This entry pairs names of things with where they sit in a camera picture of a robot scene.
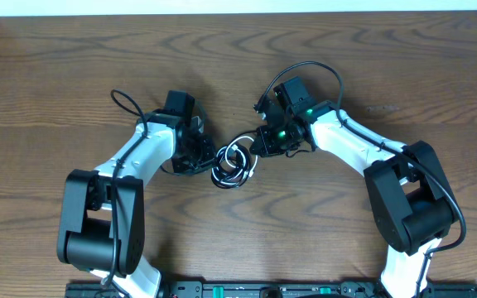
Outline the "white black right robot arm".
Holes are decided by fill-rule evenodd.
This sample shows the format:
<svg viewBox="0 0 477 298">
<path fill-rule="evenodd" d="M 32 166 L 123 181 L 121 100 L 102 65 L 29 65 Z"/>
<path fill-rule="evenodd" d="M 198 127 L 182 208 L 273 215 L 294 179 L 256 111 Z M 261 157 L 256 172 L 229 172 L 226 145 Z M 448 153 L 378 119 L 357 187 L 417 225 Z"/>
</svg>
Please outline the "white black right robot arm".
<svg viewBox="0 0 477 298">
<path fill-rule="evenodd" d="M 271 84 L 275 97 L 263 94 L 254 109 L 266 125 L 257 130 L 251 153 L 287 155 L 302 142 L 337 156 L 364 178 L 374 222 L 388 244 L 380 281 L 391 297 L 419 297 L 436 252 L 465 239 L 460 211 L 433 148 L 382 137 L 355 122 L 339 103 L 317 102 L 301 79 Z M 452 224 L 459 238 L 442 245 Z"/>
</svg>

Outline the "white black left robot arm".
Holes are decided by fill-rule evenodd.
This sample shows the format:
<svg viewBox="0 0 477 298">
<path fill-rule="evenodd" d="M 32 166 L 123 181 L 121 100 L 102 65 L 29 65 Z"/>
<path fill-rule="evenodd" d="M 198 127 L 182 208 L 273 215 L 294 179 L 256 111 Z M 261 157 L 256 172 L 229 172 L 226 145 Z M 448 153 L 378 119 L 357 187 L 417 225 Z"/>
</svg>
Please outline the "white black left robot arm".
<svg viewBox="0 0 477 298">
<path fill-rule="evenodd" d="M 204 134 L 205 113 L 182 91 L 169 91 L 163 108 L 150 113 L 135 104 L 134 134 L 109 160 L 91 171 L 75 169 L 65 180 L 56 253 L 59 260 L 99 277 L 69 283 L 68 297 L 169 297 L 158 269 L 143 255 L 144 190 L 166 161 L 171 173 L 192 176 L 214 164 Z"/>
</svg>

